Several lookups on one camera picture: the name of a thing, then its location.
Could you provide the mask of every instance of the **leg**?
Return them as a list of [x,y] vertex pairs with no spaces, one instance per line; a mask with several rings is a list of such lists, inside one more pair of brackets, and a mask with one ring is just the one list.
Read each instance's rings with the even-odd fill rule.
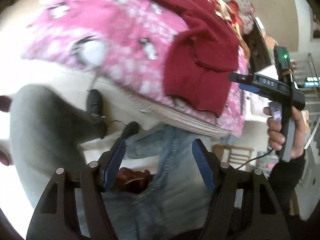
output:
[[16,94],[10,119],[12,160],[33,207],[57,168],[85,165],[77,145],[101,137],[103,129],[101,120],[46,87],[27,85]]
[[170,236],[201,228],[207,217],[212,192],[206,188],[192,154],[192,143],[201,139],[211,151],[209,136],[166,127],[158,173],[150,190]]
[[129,137],[126,140],[125,159],[142,159],[162,155],[164,135],[169,126],[159,124],[151,130]]

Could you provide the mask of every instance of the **black shoe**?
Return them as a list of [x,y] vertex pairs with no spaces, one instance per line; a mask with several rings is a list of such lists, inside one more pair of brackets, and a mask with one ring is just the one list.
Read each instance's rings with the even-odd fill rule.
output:
[[91,89],[87,97],[87,112],[102,116],[103,99],[101,93],[96,89]]
[[2,150],[0,150],[0,163],[2,163],[5,166],[9,166],[10,165],[9,157]]
[[130,136],[139,133],[140,125],[137,122],[129,123],[121,134],[122,140],[129,138]]
[[7,96],[0,96],[0,111],[9,112],[12,99]]
[[[96,89],[91,89],[87,97],[87,113],[91,115],[103,115],[103,99],[101,93]],[[98,118],[98,129],[100,132],[100,139],[103,139],[108,131],[108,126],[103,122],[102,118]]]

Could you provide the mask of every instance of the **red cloth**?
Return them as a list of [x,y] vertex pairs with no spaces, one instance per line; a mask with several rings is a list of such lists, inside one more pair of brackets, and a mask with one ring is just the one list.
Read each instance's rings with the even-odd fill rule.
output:
[[153,0],[178,14],[190,28],[172,43],[164,68],[164,92],[195,109],[221,115],[238,69],[239,40],[207,0]]
[[227,3],[230,9],[233,11],[235,19],[232,19],[232,22],[237,23],[239,25],[241,34],[243,33],[244,23],[239,16],[239,5],[236,1],[230,1]]

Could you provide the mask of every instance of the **person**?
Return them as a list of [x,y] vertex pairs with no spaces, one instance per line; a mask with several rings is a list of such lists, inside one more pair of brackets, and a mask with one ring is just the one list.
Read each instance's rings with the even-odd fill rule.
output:
[[[8,96],[0,96],[0,112],[4,112],[4,113],[9,112],[11,101],[12,99]],[[5,166],[10,165],[9,154],[7,153],[7,149],[5,149],[3,145],[1,145],[1,142],[0,142],[0,163],[2,163]]]
[[[86,111],[40,85],[27,85],[16,94],[10,122],[12,159],[33,207],[57,168],[71,171],[86,164],[77,146],[106,135],[102,112],[103,100],[97,90],[89,92]],[[265,113],[270,114],[270,110],[265,109]],[[292,116],[296,121],[292,160],[276,164],[269,178],[285,214],[304,167],[304,122],[295,108]],[[281,124],[269,118],[268,126],[269,143],[279,150],[284,142],[279,133]],[[192,155],[196,138],[211,151],[210,137],[165,124],[127,138],[126,159],[159,156],[159,163],[157,173],[141,193],[111,190],[102,194],[119,239],[170,239],[191,230],[189,239],[197,239],[212,193],[205,187]],[[89,236],[83,208],[77,205],[77,211],[81,232]]]

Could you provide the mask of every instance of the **white wall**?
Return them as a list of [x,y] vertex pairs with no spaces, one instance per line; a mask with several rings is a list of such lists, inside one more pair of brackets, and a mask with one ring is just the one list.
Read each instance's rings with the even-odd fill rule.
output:
[[250,0],[268,36],[289,51],[298,50],[298,17],[294,0]]
[[320,41],[311,41],[311,15],[310,6],[306,0],[294,0],[297,8],[299,26],[298,51],[290,52],[291,59],[307,59],[309,52],[315,60],[317,68],[320,69]]
[[257,151],[266,151],[269,136],[268,126],[262,122],[245,122],[242,136],[234,143],[234,146],[253,148],[256,155]]

